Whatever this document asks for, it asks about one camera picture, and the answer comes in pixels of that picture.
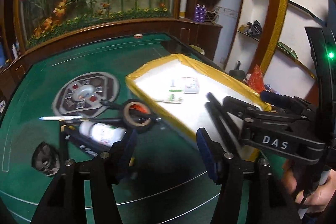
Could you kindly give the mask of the person's right hand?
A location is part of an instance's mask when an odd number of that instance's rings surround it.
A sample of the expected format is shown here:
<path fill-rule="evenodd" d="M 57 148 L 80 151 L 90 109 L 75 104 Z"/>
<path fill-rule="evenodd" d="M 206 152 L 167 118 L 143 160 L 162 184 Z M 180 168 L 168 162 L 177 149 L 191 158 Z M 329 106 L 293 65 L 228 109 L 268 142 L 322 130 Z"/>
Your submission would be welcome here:
<path fill-rule="evenodd" d="M 284 173 L 282 175 L 282 183 L 290 195 L 296 189 L 297 182 L 293 175 L 291 163 L 286 161 L 282 166 Z M 335 192 L 335 170 L 331 169 L 325 184 L 320 185 L 317 190 L 311 194 L 304 202 L 308 206 L 308 213 L 320 213 L 324 211 L 329 204 Z"/>

